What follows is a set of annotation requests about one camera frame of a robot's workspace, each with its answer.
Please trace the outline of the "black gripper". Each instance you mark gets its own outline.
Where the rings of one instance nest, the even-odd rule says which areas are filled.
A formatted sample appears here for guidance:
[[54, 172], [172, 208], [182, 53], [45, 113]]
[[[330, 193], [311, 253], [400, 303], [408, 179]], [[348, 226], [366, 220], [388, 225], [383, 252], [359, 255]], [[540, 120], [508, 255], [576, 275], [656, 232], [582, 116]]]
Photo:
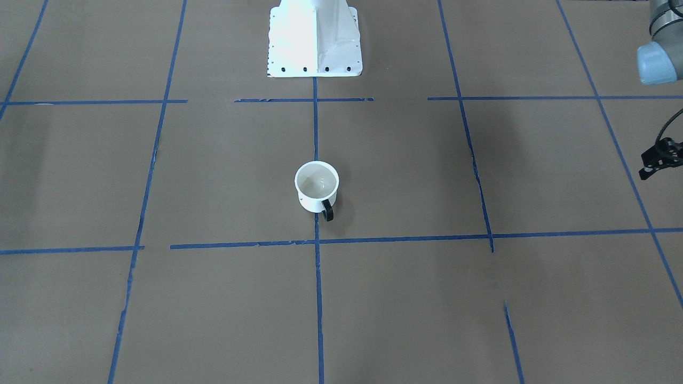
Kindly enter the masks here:
[[648, 148], [641, 155], [642, 168], [639, 170], [640, 180], [647, 180], [656, 170], [680, 167], [682, 143], [671, 138], [663, 138]]

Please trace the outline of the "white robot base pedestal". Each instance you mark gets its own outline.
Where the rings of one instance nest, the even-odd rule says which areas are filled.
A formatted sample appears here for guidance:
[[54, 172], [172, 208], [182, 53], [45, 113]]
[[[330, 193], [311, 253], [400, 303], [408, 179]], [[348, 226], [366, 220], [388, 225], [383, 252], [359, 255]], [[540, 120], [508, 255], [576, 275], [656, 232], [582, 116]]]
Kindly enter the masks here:
[[359, 14], [347, 1], [281, 1], [270, 9], [267, 76], [361, 76]]

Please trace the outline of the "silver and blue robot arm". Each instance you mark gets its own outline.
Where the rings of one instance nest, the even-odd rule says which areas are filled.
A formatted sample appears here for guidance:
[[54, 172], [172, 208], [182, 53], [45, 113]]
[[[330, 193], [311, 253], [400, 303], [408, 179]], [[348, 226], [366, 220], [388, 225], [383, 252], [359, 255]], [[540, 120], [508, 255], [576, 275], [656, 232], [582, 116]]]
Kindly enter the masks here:
[[[647, 86], [681, 81], [682, 2], [650, 1], [649, 9], [651, 41], [637, 49], [640, 81]], [[679, 117], [681, 111], [673, 114], [659, 130], [654, 145], [642, 153], [641, 180], [647, 180], [660, 170], [681, 166], [681, 142], [664, 136]]]

